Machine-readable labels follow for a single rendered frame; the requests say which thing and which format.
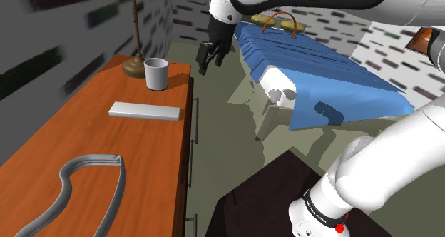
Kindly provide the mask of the white cup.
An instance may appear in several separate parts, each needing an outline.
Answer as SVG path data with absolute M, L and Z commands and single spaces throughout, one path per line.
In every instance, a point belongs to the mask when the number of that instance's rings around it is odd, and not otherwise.
M 148 58 L 144 61 L 146 86 L 153 91 L 163 91 L 168 87 L 168 62 L 161 58 Z

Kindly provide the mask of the brass floor lamp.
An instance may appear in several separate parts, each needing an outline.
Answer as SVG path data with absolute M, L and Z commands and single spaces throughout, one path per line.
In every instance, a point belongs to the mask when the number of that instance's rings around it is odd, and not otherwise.
M 128 59 L 123 62 L 122 69 L 126 76 L 142 79 L 145 78 L 144 58 L 140 52 L 140 34 L 138 28 L 138 12 L 137 2 L 132 1 L 133 9 L 133 23 L 135 24 L 135 40 L 136 40 L 136 55 L 134 58 Z

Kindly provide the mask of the orange wall picture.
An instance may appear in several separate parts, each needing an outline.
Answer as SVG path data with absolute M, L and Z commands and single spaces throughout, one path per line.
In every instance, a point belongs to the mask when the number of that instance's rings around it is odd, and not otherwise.
M 428 45 L 433 29 L 421 27 L 405 46 L 410 51 L 427 55 Z

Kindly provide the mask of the bed with blue blanket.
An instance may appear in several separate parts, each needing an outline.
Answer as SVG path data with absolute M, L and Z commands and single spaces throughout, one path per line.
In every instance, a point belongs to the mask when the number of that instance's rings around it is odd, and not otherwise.
M 258 95 L 260 140 L 280 124 L 291 131 L 351 126 L 414 110 L 401 89 L 304 34 L 241 21 L 235 38 Z

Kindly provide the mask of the orange wooden chest of drawers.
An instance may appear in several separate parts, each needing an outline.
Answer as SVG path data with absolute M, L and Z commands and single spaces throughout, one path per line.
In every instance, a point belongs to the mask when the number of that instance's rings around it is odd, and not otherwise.
M 193 79 L 190 66 L 172 62 L 168 87 L 151 91 L 123 74 L 114 56 L 3 166 L 0 237 L 14 237 L 40 216 L 61 190 L 58 173 L 91 153 L 122 156 L 126 187 L 107 237 L 183 237 Z M 112 117 L 117 102 L 172 106 L 178 121 Z

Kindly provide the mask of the grey looped band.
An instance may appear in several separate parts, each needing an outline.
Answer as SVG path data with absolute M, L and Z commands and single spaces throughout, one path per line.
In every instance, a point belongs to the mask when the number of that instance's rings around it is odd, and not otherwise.
M 93 237 L 106 237 L 116 218 L 126 186 L 126 168 L 124 158 L 113 154 L 86 154 L 65 163 L 60 171 L 61 192 L 52 205 L 38 218 L 25 225 L 14 237 L 34 237 L 40 230 L 52 223 L 65 209 L 71 198 L 73 186 L 70 177 L 73 173 L 87 166 L 118 166 L 118 183 L 110 205 Z

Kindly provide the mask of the flat white rectangular bar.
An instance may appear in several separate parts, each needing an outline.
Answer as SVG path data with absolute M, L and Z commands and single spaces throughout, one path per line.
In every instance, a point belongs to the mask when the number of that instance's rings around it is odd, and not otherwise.
M 108 115 L 136 119 L 179 121 L 180 108 L 116 101 L 108 111 Z

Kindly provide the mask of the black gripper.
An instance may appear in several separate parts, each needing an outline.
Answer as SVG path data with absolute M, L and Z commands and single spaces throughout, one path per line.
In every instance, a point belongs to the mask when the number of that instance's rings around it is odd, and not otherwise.
M 235 24 L 227 24 L 211 16 L 208 24 L 208 36 L 210 42 L 202 42 L 199 45 L 196 62 L 198 63 L 198 72 L 205 75 L 210 61 L 213 49 L 220 47 L 220 51 L 215 58 L 215 65 L 221 67 L 225 55 L 229 52 L 232 36 L 235 31 Z

